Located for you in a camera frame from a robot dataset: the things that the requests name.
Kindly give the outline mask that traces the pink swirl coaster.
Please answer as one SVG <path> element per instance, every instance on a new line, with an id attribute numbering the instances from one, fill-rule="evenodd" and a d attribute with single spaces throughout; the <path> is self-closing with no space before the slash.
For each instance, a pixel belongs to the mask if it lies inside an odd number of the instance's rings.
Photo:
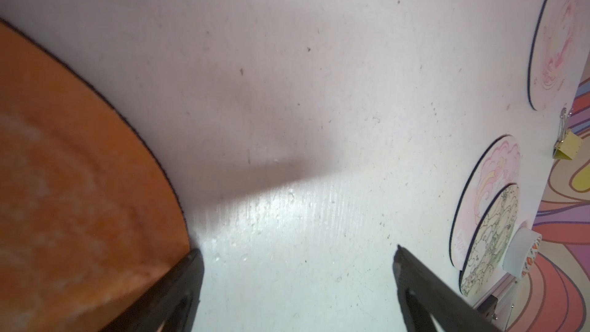
<path id="1" fill-rule="evenodd" d="M 529 58 L 528 97 L 536 111 L 571 96 L 589 51 L 589 0 L 545 0 Z"/>

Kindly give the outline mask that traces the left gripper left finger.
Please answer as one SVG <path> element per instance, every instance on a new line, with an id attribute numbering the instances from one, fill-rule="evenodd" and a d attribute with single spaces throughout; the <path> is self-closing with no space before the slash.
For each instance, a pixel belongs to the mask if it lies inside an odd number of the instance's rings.
<path id="1" fill-rule="evenodd" d="M 190 250 L 103 331 L 191 331 L 200 302 L 204 261 Z"/>

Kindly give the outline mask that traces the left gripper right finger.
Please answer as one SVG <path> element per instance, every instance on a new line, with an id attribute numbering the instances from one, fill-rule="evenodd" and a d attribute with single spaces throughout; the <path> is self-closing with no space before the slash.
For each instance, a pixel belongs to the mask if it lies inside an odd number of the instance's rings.
<path id="1" fill-rule="evenodd" d="M 393 257 L 393 275 L 408 331 L 497 331 L 405 247 Z"/>

